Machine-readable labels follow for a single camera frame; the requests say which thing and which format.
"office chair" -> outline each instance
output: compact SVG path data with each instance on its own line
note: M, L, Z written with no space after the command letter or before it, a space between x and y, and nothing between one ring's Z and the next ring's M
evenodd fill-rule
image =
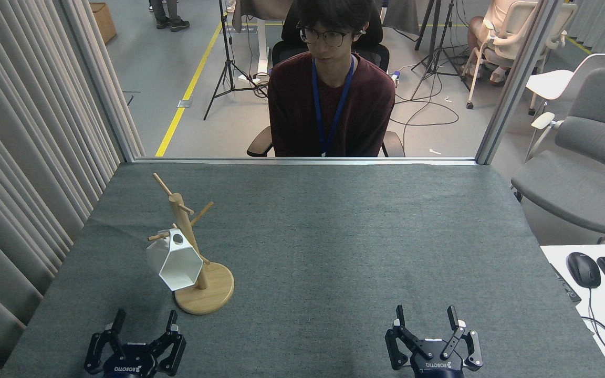
M468 62L464 67L462 75L470 74L471 62L475 61L475 72L471 83L471 93L468 94L468 102L466 109L473 109L473 91L475 90L475 82L477 81L478 70L480 65L490 62L502 67L512 67L514 60L517 57L519 48L526 38L526 33L530 24L536 16L536 2L514 2L508 8L506 19L502 29L494 28L489 19L483 22L483 31L488 31L487 37L484 40L478 39L479 46L473 46ZM537 72L543 71L545 58L551 50L561 48L565 44L565 36L567 35L565 28L571 24L573 17L578 11L578 5L573 3L562 4L557 19L552 25L552 29L545 41L545 46L538 57L536 63Z
M536 98L543 98L538 110L544 111L546 106L557 103L557 111L550 110L555 114L566 114L576 98L583 81L594 69L605 67L605 54L588 55L576 69L571 72L567 69L531 75L526 83L526 88L534 94L531 97L529 115L536 114Z
M264 128L254 141L247 149L247 155L254 158L264 158L267 153L272 149L272 132L268 127ZM382 141L382 153L387 158L403 158L405 157L405 150L403 149L403 143L398 134L393 131L387 131L384 134L384 141Z
M291 8L284 20L284 26L281 29L281 41L272 47L272 65L286 60L299 53L307 51L307 44L300 39L300 31L296 28L300 17L296 12L296 2L293 2ZM386 72L389 66L389 50L382 46L382 21L377 8L370 14L370 25L366 33L351 45L353 51L360 57L367 59ZM272 148L272 134L270 127L264 128L254 141L247 148L247 155L253 157L266 157ZM401 158L405 156L401 139L393 131L387 131L382 142L382 152L388 158Z
M604 234L598 244L605 244L605 68L590 73L563 121L553 119L545 113L535 123L557 131L557 147L530 152L533 158L515 172L512 187L518 200L524 196L559 218Z

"logo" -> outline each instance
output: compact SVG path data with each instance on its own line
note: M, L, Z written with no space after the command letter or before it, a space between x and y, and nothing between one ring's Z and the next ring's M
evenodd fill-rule
M447 363L426 363L425 366L427 368L452 368L452 361L447 361Z
M137 367L116 367L113 369L113 371L130 371L133 373L139 373L139 369L141 369L141 365L137 366Z

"maroon sweater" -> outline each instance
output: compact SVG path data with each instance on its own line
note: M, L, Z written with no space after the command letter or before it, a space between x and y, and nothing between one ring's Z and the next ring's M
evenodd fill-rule
M384 71L358 57L356 71L338 127L326 156L377 156L396 89ZM319 79L319 102L328 136L343 86L330 88ZM276 156L321 156L319 131L312 92L312 55L309 52L284 60L269 77L269 124Z

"white hexagonal cup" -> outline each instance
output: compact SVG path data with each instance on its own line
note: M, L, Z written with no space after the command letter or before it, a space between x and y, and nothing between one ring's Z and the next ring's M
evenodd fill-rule
M165 232L170 232L170 236L154 241L146 249L149 266L172 291L194 285L202 270L202 258L181 230L161 230L158 234Z

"round wooden base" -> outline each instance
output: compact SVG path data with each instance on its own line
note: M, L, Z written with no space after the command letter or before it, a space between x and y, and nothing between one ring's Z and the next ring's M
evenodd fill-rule
M191 286L174 292L177 305L194 315L205 315L220 309L233 297L235 290L233 273L225 266L212 262L205 265L202 272L207 280L206 289Z

